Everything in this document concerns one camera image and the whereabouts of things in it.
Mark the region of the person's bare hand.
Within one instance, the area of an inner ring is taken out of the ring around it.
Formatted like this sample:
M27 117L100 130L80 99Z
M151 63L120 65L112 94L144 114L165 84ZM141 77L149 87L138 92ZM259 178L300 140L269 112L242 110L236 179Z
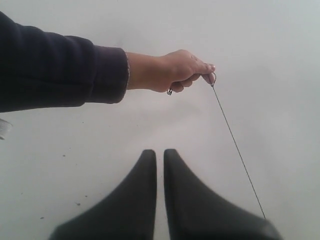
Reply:
M179 93L202 77L208 84L215 82L216 67L205 63L187 50L177 50L163 56L128 52L128 90L151 90Z

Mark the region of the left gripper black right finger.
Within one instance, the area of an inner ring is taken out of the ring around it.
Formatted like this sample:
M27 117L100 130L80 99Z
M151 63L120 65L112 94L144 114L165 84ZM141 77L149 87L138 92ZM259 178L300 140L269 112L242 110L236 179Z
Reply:
M164 193L172 240L280 240L274 225L219 196L175 149L164 151Z

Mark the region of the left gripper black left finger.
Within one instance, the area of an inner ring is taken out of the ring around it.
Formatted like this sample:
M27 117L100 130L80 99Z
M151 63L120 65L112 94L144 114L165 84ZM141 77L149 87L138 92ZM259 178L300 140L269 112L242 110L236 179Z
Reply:
M58 226L52 240L152 240L157 202L157 162L144 150L125 179L101 202Z

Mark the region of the dark navy sleeved forearm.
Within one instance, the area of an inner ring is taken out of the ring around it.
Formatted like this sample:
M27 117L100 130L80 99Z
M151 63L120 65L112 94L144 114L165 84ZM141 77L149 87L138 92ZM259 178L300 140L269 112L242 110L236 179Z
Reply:
M125 51L0 16L0 110L115 104L126 92Z

